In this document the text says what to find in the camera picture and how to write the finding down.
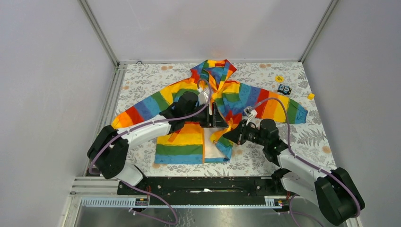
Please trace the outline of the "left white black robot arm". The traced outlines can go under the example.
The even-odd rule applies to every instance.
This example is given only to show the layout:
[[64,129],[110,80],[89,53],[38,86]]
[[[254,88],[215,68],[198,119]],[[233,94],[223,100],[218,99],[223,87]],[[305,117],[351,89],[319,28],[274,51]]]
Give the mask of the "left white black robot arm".
[[198,123],[202,128],[228,127],[216,103],[210,105],[201,101],[196,93],[184,92],[178,101],[150,120],[120,129],[105,126],[87,152],[90,165],[97,168],[91,174],[118,179],[127,184],[133,193],[142,194],[147,182],[136,166],[126,163],[128,150],[153,138],[179,131],[187,122]]

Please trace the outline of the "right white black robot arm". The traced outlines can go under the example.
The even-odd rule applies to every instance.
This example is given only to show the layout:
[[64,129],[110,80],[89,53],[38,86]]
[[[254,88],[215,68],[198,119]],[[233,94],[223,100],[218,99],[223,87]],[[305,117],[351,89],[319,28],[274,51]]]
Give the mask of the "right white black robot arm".
[[358,216],[365,202],[349,173],[341,167],[329,169],[319,166],[290,150],[279,136],[273,120],[261,120],[259,127],[242,120],[224,138],[242,145],[252,142],[263,147],[266,159],[279,167],[271,175],[274,193],[293,192],[318,206],[323,216],[333,225],[340,225]]

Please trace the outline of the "rainbow striped hooded jacket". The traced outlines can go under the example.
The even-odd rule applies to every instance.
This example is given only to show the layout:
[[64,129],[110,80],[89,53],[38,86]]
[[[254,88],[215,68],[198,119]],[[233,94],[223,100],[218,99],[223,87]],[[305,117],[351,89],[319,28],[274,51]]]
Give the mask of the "rainbow striped hooded jacket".
[[205,89],[212,92],[211,103],[216,104],[228,127],[206,129],[197,122],[186,122],[180,130],[158,137],[155,155],[158,164],[203,164],[231,159],[234,144],[223,135],[239,125],[244,109],[249,106],[255,107],[259,119],[290,124],[306,122],[308,111],[297,101],[231,80],[235,71],[228,60],[206,60],[191,69],[189,78],[161,89],[119,114],[112,127],[125,128],[150,120],[172,104],[186,105],[183,95],[197,97]]

